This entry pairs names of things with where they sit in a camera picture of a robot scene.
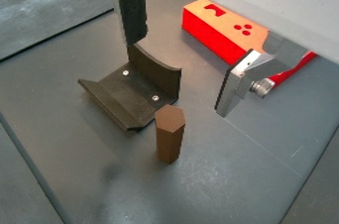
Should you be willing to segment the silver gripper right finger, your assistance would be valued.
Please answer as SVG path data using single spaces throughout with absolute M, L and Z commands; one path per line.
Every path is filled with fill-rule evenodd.
M 266 34 L 261 48 L 261 53 L 249 49 L 226 71 L 214 104 L 221 117 L 230 113 L 249 91 L 265 95 L 266 90 L 258 85 L 260 82 L 293 69 L 306 54 L 305 47 L 274 32 Z

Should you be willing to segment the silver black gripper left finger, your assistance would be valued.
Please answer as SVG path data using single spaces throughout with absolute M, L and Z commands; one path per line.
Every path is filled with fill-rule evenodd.
M 134 45 L 146 35 L 145 0 L 113 0 L 118 14 L 123 41 Z

